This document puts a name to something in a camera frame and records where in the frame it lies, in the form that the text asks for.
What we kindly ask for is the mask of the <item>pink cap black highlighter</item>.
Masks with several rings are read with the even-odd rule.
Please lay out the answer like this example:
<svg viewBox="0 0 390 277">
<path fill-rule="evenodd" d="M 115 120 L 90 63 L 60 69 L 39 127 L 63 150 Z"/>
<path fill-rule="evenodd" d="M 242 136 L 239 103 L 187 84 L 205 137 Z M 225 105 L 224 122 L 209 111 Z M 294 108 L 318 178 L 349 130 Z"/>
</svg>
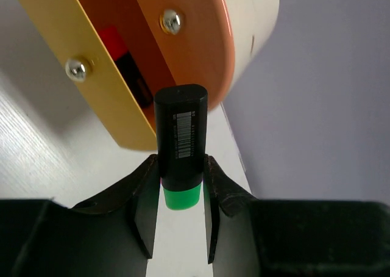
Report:
<svg viewBox="0 0 390 277">
<path fill-rule="evenodd" d="M 153 103 L 152 93 L 116 28 L 106 27 L 98 34 L 138 105 L 148 108 Z"/>
</svg>

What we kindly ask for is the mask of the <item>cream cylindrical desk organizer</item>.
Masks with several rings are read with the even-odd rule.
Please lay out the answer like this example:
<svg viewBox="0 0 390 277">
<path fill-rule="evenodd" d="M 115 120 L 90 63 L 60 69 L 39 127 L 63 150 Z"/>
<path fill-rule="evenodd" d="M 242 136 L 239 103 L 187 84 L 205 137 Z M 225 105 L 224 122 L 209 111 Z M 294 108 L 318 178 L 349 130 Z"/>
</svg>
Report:
<svg viewBox="0 0 390 277">
<path fill-rule="evenodd" d="M 117 67 L 116 31 L 152 93 L 199 84 L 218 106 L 274 30 L 280 0 L 18 0 L 65 76 L 114 141 L 156 149 L 152 107 L 142 109 Z"/>
</svg>

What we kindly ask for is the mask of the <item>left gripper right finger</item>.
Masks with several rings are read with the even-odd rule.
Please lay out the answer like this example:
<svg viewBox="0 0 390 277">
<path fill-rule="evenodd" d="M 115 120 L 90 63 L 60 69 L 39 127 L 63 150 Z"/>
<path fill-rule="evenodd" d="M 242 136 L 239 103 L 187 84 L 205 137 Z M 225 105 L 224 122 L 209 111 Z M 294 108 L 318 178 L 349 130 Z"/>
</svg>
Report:
<svg viewBox="0 0 390 277">
<path fill-rule="evenodd" d="M 232 218 L 257 198 L 229 178 L 216 159 L 208 154 L 204 157 L 203 189 L 207 259 L 212 264 L 218 243 L 220 215 Z"/>
</svg>

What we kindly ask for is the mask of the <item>green cap black highlighter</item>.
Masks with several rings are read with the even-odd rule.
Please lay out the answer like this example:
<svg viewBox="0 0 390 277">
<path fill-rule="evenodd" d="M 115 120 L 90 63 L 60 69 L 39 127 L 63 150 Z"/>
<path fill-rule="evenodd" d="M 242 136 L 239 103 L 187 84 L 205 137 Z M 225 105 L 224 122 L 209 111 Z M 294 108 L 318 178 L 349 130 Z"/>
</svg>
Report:
<svg viewBox="0 0 390 277">
<path fill-rule="evenodd" d="M 208 92 L 197 84 L 163 88 L 154 96 L 158 165 L 168 209 L 186 210 L 199 201 L 207 112 Z"/>
</svg>

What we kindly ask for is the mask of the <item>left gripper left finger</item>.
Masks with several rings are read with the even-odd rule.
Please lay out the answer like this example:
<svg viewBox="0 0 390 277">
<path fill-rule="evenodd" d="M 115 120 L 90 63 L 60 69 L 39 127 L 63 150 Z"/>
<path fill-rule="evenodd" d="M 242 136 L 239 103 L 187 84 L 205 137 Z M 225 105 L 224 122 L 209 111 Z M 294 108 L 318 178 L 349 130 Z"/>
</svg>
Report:
<svg viewBox="0 0 390 277">
<path fill-rule="evenodd" d="M 72 210 L 88 215 L 110 215 L 122 212 L 143 255 L 151 259 L 160 194 L 160 175 L 156 154 L 150 155 L 131 174 L 77 203 Z"/>
</svg>

